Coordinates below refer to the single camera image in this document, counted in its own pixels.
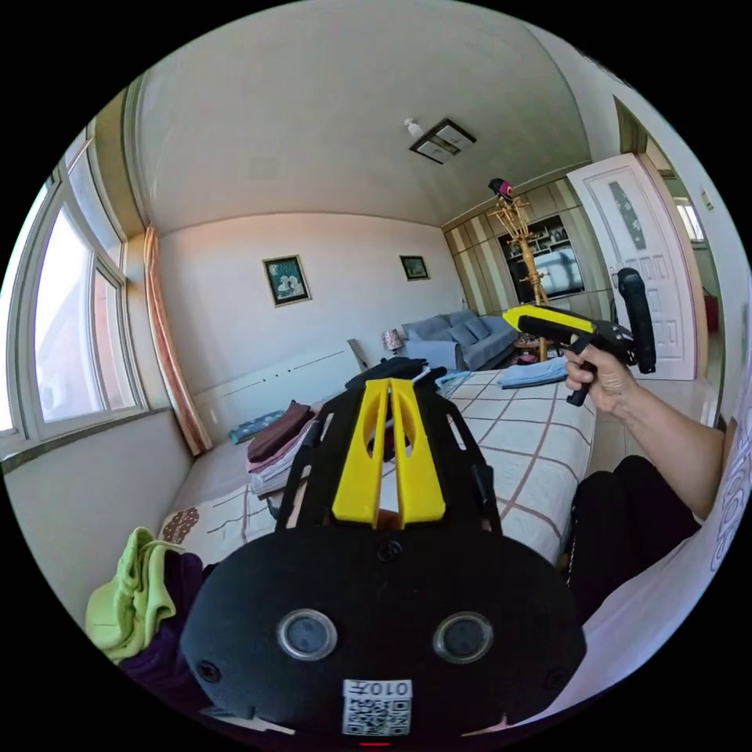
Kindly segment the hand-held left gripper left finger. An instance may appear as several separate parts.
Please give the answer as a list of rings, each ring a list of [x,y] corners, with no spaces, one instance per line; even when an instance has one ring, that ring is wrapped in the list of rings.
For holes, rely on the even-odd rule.
[[[378,521],[388,406],[389,381],[368,381],[332,504],[337,522]]]

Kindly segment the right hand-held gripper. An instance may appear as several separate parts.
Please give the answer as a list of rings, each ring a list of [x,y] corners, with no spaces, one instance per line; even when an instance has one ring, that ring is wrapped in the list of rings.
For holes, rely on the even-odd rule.
[[[544,305],[519,305],[507,309],[502,318],[518,332],[568,348],[569,365],[580,371],[570,375],[574,391],[567,397],[569,404],[582,406],[595,386],[600,407],[631,407],[638,402],[638,384],[628,370],[637,363],[637,348],[629,330]]]

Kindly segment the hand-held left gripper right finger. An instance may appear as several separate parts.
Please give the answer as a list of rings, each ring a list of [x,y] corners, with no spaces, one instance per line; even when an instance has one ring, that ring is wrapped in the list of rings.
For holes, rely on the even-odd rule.
[[[396,489],[402,524],[440,522],[445,501],[412,381],[390,381]]]

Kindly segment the person's right hand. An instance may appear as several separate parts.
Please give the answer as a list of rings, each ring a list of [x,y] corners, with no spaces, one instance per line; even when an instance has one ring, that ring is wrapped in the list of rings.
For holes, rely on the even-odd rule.
[[[617,358],[592,344],[580,354],[569,349],[566,357],[566,386],[572,393],[587,392],[601,412],[623,421],[638,385],[631,372]]]

